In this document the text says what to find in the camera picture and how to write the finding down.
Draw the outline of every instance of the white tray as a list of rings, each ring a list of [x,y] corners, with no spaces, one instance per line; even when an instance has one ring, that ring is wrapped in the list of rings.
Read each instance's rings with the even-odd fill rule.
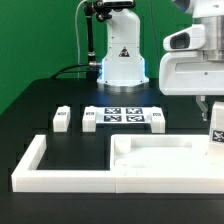
[[[208,141],[207,135],[114,135],[110,171],[49,171],[36,170],[47,147],[46,136],[37,135],[12,174],[13,191],[224,193],[224,167],[209,162]]]

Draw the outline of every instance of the tabletop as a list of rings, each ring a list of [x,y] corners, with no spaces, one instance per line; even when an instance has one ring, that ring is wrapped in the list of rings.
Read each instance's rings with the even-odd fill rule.
[[[210,111],[215,101],[223,100],[208,97]],[[71,108],[68,132],[54,133],[53,117],[64,105]],[[40,170],[108,170],[113,134],[152,134],[148,124],[99,125],[95,133],[83,133],[86,106],[157,106],[166,119],[166,134],[209,133],[209,121],[203,121],[195,97],[164,96],[156,79],[134,93],[102,91],[85,79],[33,81],[0,116],[2,224],[224,222],[221,194],[14,193],[11,174],[37,134],[45,134],[49,145]]]

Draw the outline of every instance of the green backdrop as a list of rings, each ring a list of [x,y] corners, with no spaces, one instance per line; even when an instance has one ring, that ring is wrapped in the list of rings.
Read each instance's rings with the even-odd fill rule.
[[[79,2],[0,0],[0,114],[33,80],[48,78],[59,69],[77,63],[74,20]],[[165,54],[163,38],[190,26],[192,19],[173,7],[171,0],[152,0],[152,14],[150,0],[136,2],[133,11],[141,19],[141,54],[146,60],[146,74],[157,78],[158,60]],[[81,62],[87,62],[82,10],[78,21]],[[101,60],[106,54],[106,24],[98,23],[95,17],[94,41],[97,59]]]

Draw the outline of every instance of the sticker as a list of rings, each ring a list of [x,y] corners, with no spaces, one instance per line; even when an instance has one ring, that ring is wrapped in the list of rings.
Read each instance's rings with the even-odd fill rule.
[[[128,50],[126,49],[126,47],[124,47],[121,51],[121,53],[119,54],[119,57],[130,57]]]
[[[142,108],[126,108],[126,114],[143,114]]]
[[[152,116],[155,116],[155,117],[160,117],[161,114],[160,113],[152,113]]]
[[[93,116],[94,115],[94,112],[86,112],[86,115]]]
[[[105,108],[105,114],[121,114],[121,108]]]
[[[224,131],[213,130],[212,141],[224,143]]]
[[[66,115],[66,112],[58,112],[58,115]]]
[[[104,122],[121,122],[122,118],[119,115],[106,115],[104,116]]]
[[[145,122],[144,116],[128,115],[127,122]]]

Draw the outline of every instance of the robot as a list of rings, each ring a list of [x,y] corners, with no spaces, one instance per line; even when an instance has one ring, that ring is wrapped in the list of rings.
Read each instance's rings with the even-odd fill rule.
[[[206,96],[224,95],[224,1],[172,0],[194,24],[164,39],[169,53],[160,63],[159,86],[165,95],[195,95],[207,120]]]
[[[146,87],[149,79],[139,52],[140,20],[129,10],[135,7],[135,0],[99,0],[86,4],[88,14],[96,14],[99,22],[107,22],[108,51],[102,60],[98,88],[132,92]]]

